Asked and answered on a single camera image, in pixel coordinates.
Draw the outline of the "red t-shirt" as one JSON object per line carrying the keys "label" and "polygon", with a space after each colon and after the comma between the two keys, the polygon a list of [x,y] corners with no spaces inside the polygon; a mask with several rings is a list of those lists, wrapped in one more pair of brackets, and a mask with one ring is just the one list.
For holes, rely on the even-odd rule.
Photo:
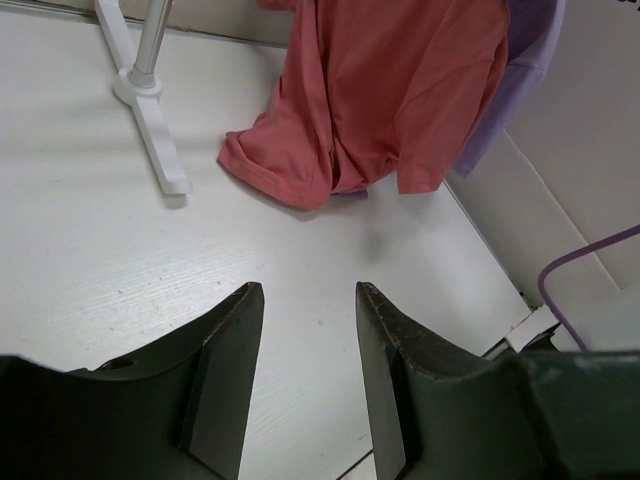
{"label": "red t-shirt", "polygon": [[510,23],[496,0],[268,1],[290,11],[268,109],[230,132],[219,163],[290,207],[395,175],[402,194],[439,188],[504,75]]}

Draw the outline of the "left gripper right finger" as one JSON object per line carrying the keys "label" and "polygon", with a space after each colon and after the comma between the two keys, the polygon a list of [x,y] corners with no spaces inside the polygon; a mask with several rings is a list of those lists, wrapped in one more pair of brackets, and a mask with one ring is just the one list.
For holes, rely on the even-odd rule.
{"label": "left gripper right finger", "polygon": [[492,361],[356,286],[356,326],[381,479],[635,479],[639,355]]}

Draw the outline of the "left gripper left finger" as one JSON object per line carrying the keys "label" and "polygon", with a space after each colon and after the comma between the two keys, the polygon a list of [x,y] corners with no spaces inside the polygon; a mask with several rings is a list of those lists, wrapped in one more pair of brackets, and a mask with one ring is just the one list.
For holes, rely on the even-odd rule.
{"label": "left gripper left finger", "polygon": [[94,370],[1,359],[5,479],[235,479],[264,314],[258,283]]}

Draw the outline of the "white clothes rack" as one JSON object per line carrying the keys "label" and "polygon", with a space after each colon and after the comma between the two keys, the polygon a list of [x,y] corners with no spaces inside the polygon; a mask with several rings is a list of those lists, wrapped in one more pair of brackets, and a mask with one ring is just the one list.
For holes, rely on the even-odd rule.
{"label": "white clothes rack", "polygon": [[139,44],[134,45],[120,4],[112,0],[94,3],[99,25],[117,69],[114,93],[134,114],[162,192],[179,196],[190,194],[192,184],[179,161],[176,145],[161,112],[162,87],[156,75],[172,5],[171,0],[149,2]]}

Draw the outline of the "purple t-shirt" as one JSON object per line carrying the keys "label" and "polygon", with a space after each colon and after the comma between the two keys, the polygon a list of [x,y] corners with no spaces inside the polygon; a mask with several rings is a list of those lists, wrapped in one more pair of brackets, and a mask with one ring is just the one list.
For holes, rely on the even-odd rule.
{"label": "purple t-shirt", "polygon": [[561,1],[315,1],[336,194],[470,173],[542,80]]}

